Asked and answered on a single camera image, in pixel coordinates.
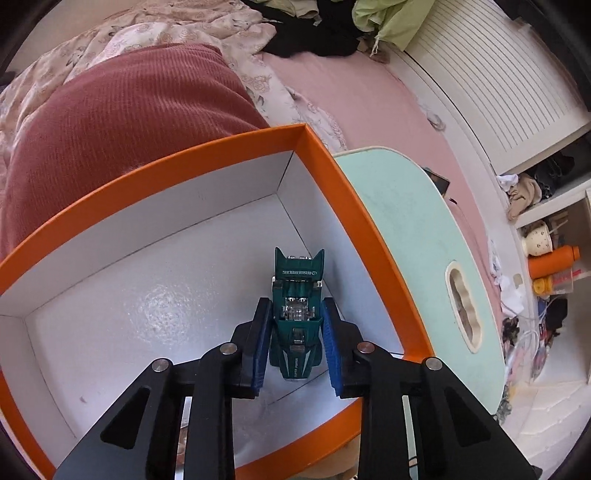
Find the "white shelf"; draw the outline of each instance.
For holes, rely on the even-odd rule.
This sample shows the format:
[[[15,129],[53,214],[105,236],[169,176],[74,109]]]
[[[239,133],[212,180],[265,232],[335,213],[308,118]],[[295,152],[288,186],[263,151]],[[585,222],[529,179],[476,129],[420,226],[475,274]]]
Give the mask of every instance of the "white shelf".
[[[560,187],[549,199],[542,200],[523,212],[517,217],[515,228],[529,225],[583,200],[586,197],[585,190],[588,188],[591,188],[591,172]]]
[[[577,282],[568,295],[569,314],[554,339],[548,360],[535,385],[587,381],[591,365],[591,278]]]

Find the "blue gripper pad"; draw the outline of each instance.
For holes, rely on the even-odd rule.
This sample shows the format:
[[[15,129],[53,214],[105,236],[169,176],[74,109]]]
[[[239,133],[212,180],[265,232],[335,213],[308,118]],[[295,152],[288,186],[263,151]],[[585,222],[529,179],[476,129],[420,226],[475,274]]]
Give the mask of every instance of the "blue gripper pad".
[[[272,318],[273,302],[262,297],[252,321],[238,325],[232,335],[232,342],[242,348],[240,386],[249,388],[254,396],[258,396],[265,379]]]
[[[273,321],[273,303],[269,301],[265,305],[264,318],[261,331],[256,343],[256,350],[252,362],[252,388],[258,391],[262,388],[267,369],[267,357],[269,356],[269,344],[271,341],[271,325]]]
[[[330,385],[335,389],[335,394],[340,397],[343,392],[341,352],[336,339],[337,323],[341,321],[335,301],[326,297],[322,301],[322,339],[326,363],[329,367]]]

